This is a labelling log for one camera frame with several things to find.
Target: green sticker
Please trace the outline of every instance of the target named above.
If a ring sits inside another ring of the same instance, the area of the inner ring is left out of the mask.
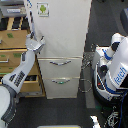
[[[13,38],[12,33],[8,33],[7,36],[8,36],[8,38]]]
[[[6,55],[0,55],[1,57],[6,57]]]
[[[20,58],[22,53],[13,53],[15,58]]]
[[[44,5],[41,5],[40,11],[42,11],[42,13],[44,13],[46,11],[46,7]]]
[[[12,67],[9,67],[9,69],[13,69]]]

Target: white robot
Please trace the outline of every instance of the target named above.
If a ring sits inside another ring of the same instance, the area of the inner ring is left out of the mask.
[[[116,104],[128,89],[128,37],[112,36],[110,47],[96,47],[92,69],[94,93],[107,104]]]

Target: drawer handle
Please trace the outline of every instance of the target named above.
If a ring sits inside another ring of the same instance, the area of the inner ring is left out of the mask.
[[[0,61],[0,63],[8,63],[8,60],[9,60],[9,59],[7,59],[7,60],[5,60],[5,61]]]
[[[57,84],[65,84],[67,82],[69,82],[70,80],[65,80],[65,81],[57,81],[57,80],[52,80],[52,82],[55,82]]]
[[[68,60],[68,61],[66,61],[66,62],[64,62],[64,63],[57,63],[57,62],[50,62],[51,64],[55,64],[55,65],[58,65],[58,66],[62,66],[62,65],[65,65],[65,64],[68,64],[68,63],[70,63],[71,61],[70,60]]]

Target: label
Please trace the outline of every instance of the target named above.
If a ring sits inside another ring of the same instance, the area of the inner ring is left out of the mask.
[[[13,53],[15,58],[20,58],[22,53]]]
[[[12,33],[7,33],[8,38],[13,38]]]
[[[127,70],[123,66],[119,66],[117,72],[114,74],[113,80],[118,86],[120,86],[126,75],[127,75]]]
[[[0,55],[1,57],[6,57],[6,55]]]
[[[9,67],[9,69],[13,69],[12,67]]]
[[[20,13],[20,9],[7,9],[8,13]]]

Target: white panel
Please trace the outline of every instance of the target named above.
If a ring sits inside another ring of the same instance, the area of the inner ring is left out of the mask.
[[[79,79],[70,79],[70,81],[64,84],[52,82],[51,79],[44,79],[43,82],[47,99],[77,97]]]
[[[38,60],[42,78],[58,78],[58,77],[79,77],[82,65],[82,59],[52,59]]]
[[[24,2],[29,17],[27,1]],[[48,3],[49,17],[38,15],[38,2]],[[82,56],[91,0],[31,0],[31,3],[37,36],[43,35],[46,40],[39,57]]]

